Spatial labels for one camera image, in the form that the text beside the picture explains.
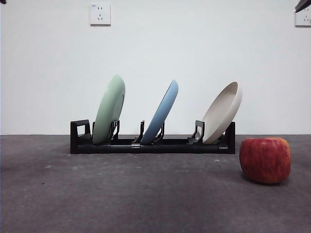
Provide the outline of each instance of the plate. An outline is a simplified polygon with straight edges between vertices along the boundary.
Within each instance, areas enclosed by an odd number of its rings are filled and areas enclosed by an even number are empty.
[[[123,79],[116,75],[108,84],[96,115],[93,144],[100,144],[109,138],[109,128],[112,121],[119,120],[125,97]]]
[[[176,96],[178,93],[178,84],[175,80],[172,81],[169,89],[166,91],[157,111],[154,114],[144,136],[142,137],[141,144],[149,144],[152,143],[155,136],[161,129],[167,115],[169,114]]]
[[[242,89],[237,82],[230,83],[216,97],[203,117],[203,143],[214,143],[228,128],[242,101]]]

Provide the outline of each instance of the floor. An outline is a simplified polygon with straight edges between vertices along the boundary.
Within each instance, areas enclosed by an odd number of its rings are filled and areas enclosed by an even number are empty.
[[[290,177],[247,180],[234,154],[69,154],[69,136],[1,136],[2,233],[310,233],[311,135]]]

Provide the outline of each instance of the dish rack frame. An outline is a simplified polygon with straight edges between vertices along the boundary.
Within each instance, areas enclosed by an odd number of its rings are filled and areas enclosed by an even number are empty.
[[[210,145],[203,144],[205,123],[195,121],[195,131],[188,138],[164,138],[165,125],[150,144],[141,144],[144,133],[144,121],[140,123],[138,137],[119,138],[120,121],[111,122],[109,138],[101,144],[93,144],[89,120],[78,120],[70,123],[70,153],[71,154],[110,154],[110,153],[216,153],[235,154],[235,122],[231,122],[225,133]],[[78,135],[78,127],[84,126],[85,133]],[[196,138],[198,128],[201,135]]]

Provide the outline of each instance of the apple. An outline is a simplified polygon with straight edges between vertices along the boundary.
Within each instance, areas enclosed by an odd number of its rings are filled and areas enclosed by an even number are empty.
[[[240,147],[244,174],[260,183],[280,183],[291,171],[291,150],[280,137],[247,138]]]

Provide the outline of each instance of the power outlet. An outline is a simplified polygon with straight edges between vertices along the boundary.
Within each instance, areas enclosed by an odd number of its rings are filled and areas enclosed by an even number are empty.
[[[89,21],[91,25],[111,25],[110,4],[92,4],[89,8]]]
[[[310,26],[311,27],[311,6],[295,14],[296,26]]]

